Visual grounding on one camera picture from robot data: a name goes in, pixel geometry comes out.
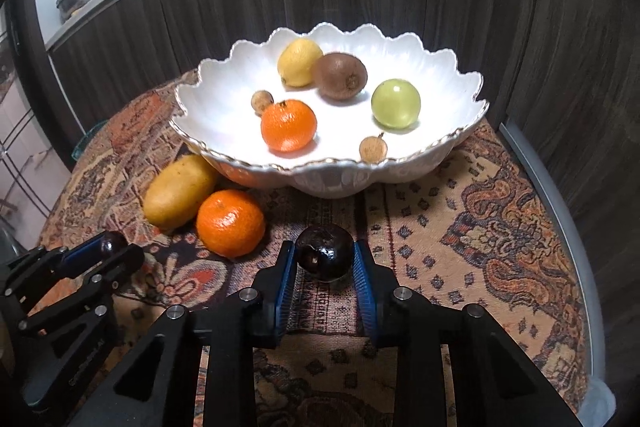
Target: orange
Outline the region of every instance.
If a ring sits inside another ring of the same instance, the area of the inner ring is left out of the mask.
[[[219,190],[198,210],[196,230],[204,246],[223,257],[239,257],[258,246],[264,235],[264,214],[242,190]]]
[[[262,139],[278,152],[302,149],[313,140],[317,128],[316,115],[300,100],[272,103],[264,110],[260,122]]]

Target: patterned tablecloth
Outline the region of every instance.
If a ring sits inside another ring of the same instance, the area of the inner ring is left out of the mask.
[[[187,73],[177,82],[194,79]],[[367,239],[377,263],[434,303],[481,303],[569,405],[579,406],[588,338],[574,266],[522,168],[486,122],[436,171],[413,183],[376,184],[341,200],[292,188],[251,190],[268,231],[254,254],[232,263],[204,248],[193,224],[169,236],[142,216],[153,177],[188,153],[167,124],[176,110],[174,86],[141,95],[111,118],[80,158],[42,232],[43,245],[55,248],[74,247],[103,229],[120,230],[145,250],[143,269],[114,297],[120,342],[103,374],[165,307],[213,305],[273,264],[283,240],[295,239],[310,223],[333,222]],[[42,304],[77,285],[61,282]],[[299,277],[294,300],[297,311],[282,347],[255,351],[260,425],[391,425],[396,352],[377,351],[363,338],[350,285]],[[196,425],[204,374],[201,369]],[[449,416],[453,425],[453,402]]]

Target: table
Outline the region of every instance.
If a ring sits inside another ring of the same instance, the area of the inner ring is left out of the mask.
[[[310,223],[333,222],[367,239],[377,263],[393,268],[401,285],[434,303],[485,306],[567,403],[579,407],[588,332],[574,265],[522,167],[485,121],[416,182],[376,184],[341,200],[290,187],[251,190],[268,231],[256,253],[233,263],[204,248],[193,224],[164,235],[142,216],[153,177],[189,153],[167,121],[177,110],[175,85],[195,79],[191,71],[150,90],[111,118],[80,158],[42,232],[42,244],[55,248],[120,230],[145,250],[142,270],[114,297],[118,347],[94,385],[165,307],[214,305],[273,264],[283,240],[295,239]],[[61,282],[41,305],[78,285]],[[294,301],[282,347],[254,354],[260,425],[391,425],[396,353],[377,351],[363,338],[353,289],[300,276]],[[205,350],[203,364],[207,356]],[[450,387],[446,353],[444,360]],[[196,425],[202,400],[199,394]]]

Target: small brown fruit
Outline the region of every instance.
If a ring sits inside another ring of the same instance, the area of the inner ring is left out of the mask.
[[[367,85],[367,68],[347,53],[327,53],[318,58],[311,75],[320,93],[334,100],[356,96]]]
[[[380,163],[386,158],[386,142],[380,136],[367,136],[360,142],[360,159],[365,163]]]
[[[254,108],[255,114],[262,116],[264,110],[273,103],[273,97],[269,91],[256,91],[251,97],[251,107]]]

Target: dark purple fruit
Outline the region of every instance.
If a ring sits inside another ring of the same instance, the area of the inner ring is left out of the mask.
[[[353,237],[338,225],[311,225],[296,240],[296,261],[320,282],[338,280],[353,264]]]
[[[105,232],[100,239],[100,255],[108,259],[128,245],[120,232]]]

